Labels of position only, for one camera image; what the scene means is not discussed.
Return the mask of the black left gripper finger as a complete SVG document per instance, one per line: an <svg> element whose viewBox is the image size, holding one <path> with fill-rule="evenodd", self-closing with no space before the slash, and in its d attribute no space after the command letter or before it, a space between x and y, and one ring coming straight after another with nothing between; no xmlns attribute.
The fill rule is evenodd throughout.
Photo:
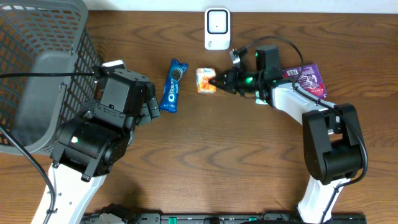
<svg viewBox="0 0 398 224"><path fill-rule="evenodd" d="M159 104L156 97L151 98L147 103L144 103L138 119L138 125L150 123L153 119L160 116Z"/></svg>
<svg viewBox="0 0 398 224"><path fill-rule="evenodd" d="M151 100L155 98L155 85L152 82L147 82L146 87L147 87L147 99Z"/></svg>

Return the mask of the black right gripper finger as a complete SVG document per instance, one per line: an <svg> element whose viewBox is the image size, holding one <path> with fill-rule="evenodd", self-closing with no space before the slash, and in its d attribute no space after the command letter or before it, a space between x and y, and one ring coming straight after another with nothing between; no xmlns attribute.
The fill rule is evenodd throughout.
<svg viewBox="0 0 398 224"><path fill-rule="evenodd" d="M230 83L222 82L222 81L209 81L209 84L215 86L217 89L223 90L230 94L236 94L234 85L232 85Z"/></svg>
<svg viewBox="0 0 398 224"><path fill-rule="evenodd" d="M231 83L234 80L234 70L225 70L209 79L209 83Z"/></svg>

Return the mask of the blue Oreo cookie pack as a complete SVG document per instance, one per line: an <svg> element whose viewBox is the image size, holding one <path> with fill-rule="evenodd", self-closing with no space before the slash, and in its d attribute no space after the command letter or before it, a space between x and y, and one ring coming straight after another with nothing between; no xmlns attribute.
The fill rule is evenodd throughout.
<svg viewBox="0 0 398 224"><path fill-rule="evenodd" d="M188 69L187 63L173 59L165 80L164 90L159 108L169 113L177 112L179 82Z"/></svg>

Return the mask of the small orange snack box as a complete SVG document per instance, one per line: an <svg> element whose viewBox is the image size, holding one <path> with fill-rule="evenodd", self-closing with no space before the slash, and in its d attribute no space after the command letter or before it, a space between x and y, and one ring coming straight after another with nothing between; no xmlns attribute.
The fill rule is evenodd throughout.
<svg viewBox="0 0 398 224"><path fill-rule="evenodd" d="M216 87L209 84L209 80L216 76L213 68L196 69L196 84L198 93L216 93Z"/></svg>

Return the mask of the red purple snack packet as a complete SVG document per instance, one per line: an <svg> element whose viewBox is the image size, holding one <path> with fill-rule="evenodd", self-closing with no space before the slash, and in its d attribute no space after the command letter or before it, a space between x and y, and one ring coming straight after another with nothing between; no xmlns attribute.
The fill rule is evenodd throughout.
<svg viewBox="0 0 398 224"><path fill-rule="evenodd" d="M325 99L327 97L326 88L322 80L318 65L313 63L305 65L303 72L298 78L297 83L306 91L314 96Z"/></svg>

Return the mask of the teal green snack packet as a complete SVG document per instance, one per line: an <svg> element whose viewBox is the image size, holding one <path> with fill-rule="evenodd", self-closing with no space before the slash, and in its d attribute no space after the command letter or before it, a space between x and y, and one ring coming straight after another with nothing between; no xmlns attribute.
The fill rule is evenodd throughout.
<svg viewBox="0 0 398 224"><path fill-rule="evenodd" d="M256 98L255 103L258 105L267 105L267 101L260 98Z"/></svg>

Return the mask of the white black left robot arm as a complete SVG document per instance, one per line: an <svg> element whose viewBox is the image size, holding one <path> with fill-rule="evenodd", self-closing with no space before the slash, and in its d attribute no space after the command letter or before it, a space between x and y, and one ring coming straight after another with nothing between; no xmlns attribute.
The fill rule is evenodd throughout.
<svg viewBox="0 0 398 224"><path fill-rule="evenodd" d="M101 99L88 100L64 123L50 155L49 179L32 223L79 223L113 165L134 140L136 126L160 115L155 86L144 75L99 68Z"/></svg>

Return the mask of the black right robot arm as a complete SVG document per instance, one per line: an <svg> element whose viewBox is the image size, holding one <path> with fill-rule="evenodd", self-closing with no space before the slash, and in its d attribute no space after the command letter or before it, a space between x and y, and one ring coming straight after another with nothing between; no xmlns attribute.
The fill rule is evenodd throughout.
<svg viewBox="0 0 398 224"><path fill-rule="evenodd" d="M356 109L313 96L282 70L227 70L209 84L246 96L287 113L302 125L303 151L310 180L297 206L304 223L328 223L343 187L359 182L368 171L368 154Z"/></svg>

